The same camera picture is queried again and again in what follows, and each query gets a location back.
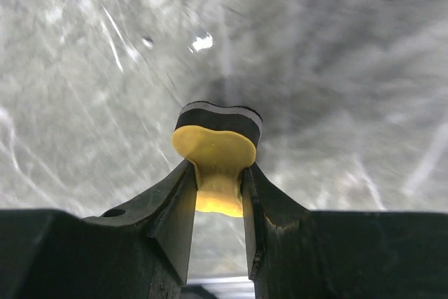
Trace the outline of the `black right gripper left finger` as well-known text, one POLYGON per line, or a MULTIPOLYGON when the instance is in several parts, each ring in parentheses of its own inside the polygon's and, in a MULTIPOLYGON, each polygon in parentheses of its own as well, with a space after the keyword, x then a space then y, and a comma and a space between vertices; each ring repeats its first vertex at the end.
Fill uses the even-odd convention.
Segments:
POLYGON ((195 170, 166 178, 101 216, 1 212, 2 298, 178 298, 186 283, 195 170))

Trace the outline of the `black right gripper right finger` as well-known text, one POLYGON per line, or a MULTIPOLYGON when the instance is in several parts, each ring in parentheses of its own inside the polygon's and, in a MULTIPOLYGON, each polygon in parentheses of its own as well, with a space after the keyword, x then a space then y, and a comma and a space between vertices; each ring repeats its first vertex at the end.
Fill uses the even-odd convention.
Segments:
POLYGON ((447 215, 318 211, 253 165, 241 193, 257 298, 446 298, 447 215))

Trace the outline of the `yellow bone-shaped eraser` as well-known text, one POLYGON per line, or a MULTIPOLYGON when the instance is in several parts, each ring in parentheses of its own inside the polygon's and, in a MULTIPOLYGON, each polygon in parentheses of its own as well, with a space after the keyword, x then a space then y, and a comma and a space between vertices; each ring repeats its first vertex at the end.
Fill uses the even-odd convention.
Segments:
POLYGON ((256 161, 262 132, 262 117, 247 106, 196 101, 181 109, 171 143, 194 167, 197 211, 243 216, 242 172, 256 161))

